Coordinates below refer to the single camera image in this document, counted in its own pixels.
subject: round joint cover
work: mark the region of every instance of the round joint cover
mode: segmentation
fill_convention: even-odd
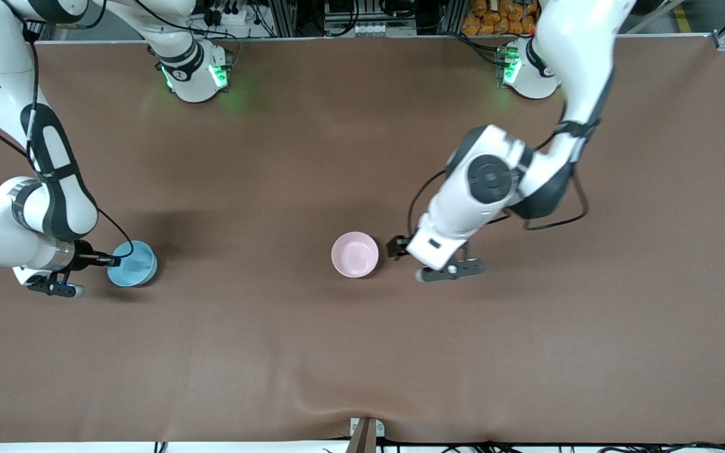
[[[483,204],[497,203],[511,194],[516,173],[494,155],[481,155],[469,164],[469,191]]]

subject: light blue cup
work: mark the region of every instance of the light blue cup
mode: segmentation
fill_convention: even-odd
[[[117,267],[108,268],[108,278],[116,286],[138,286],[145,284],[153,278],[158,270],[159,262],[155,258],[153,249],[142,241],[133,242],[133,253],[121,259]],[[121,244],[113,251],[113,255],[126,255],[130,252],[130,243]]]

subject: pink bowl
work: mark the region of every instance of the pink bowl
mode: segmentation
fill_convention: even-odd
[[[332,246],[332,264],[349,278],[360,278],[374,270],[379,261],[379,247],[374,238],[361,232],[349,232]]]

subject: brown table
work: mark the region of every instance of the brown table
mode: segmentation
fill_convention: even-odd
[[[405,229],[471,127],[537,143],[529,101],[450,40],[250,43],[186,105],[143,45],[44,45],[43,89],[89,189],[159,278],[47,298],[0,269],[0,441],[725,442],[725,53],[624,38],[578,223],[484,228],[487,275],[334,272],[334,238]],[[0,183],[29,174],[0,144]],[[570,193],[555,214],[578,210]],[[104,220],[89,236],[121,242]]]

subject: pink plate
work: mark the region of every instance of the pink plate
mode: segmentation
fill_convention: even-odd
[[[350,278],[366,276],[379,261],[379,247],[374,238],[361,232],[349,232],[332,246],[332,264],[337,272]]]

